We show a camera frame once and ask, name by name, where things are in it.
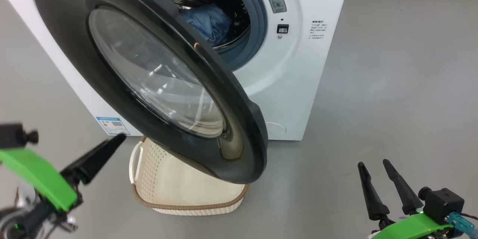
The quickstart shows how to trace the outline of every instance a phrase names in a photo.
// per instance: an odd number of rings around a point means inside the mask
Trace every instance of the brown basket rim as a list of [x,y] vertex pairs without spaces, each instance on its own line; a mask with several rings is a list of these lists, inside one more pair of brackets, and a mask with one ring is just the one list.
[[[147,137],[143,136],[141,137],[140,142],[145,142],[146,139]],[[226,203],[212,204],[212,205],[159,205],[159,204],[146,202],[138,193],[138,190],[136,189],[136,184],[133,183],[131,186],[133,188],[133,195],[140,204],[142,204],[145,207],[163,209],[163,210],[207,210],[207,209],[230,207],[231,205],[234,205],[238,203],[239,201],[241,201],[241,199],[244,198],[244,195],[246,195],[246,192],[249,188],[249,184],[244,185],[244,188],[242,189],[241,193],[234,200],[226,202]]]

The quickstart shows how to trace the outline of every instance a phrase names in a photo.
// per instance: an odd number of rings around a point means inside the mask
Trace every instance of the washing machine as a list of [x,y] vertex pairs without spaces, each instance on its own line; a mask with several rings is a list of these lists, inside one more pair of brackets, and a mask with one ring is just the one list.
[[[106,133],[235,183],[261,175],[268,140],[302,139],[343,4],[9,1]],[[221,40],[184,19],[205,6],[227,17]]]

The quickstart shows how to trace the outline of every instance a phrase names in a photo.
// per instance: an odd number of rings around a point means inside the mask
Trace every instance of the white laundry basket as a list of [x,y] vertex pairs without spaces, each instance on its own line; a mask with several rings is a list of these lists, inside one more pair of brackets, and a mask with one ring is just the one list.
[[143,137],[134,147],[129,173],[133,194],[138,202],[170,215],[230,213],[242,203],[249,187],[202,173],[147,137]]

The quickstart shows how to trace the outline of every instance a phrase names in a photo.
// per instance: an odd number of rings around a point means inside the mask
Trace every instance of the blue clothing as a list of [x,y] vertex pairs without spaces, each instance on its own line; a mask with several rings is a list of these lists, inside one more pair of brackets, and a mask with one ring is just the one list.
[[188,9],[181,16],[212,46],[225,39],[231,23],[226,13],[215,4]]

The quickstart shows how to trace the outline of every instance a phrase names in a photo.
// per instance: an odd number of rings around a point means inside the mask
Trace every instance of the washing machine door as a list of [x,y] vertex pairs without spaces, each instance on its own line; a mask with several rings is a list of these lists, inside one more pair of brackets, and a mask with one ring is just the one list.
[[34,1],[84,79],[143,134],[216,178],[259,178],[261,110],[172,1]]

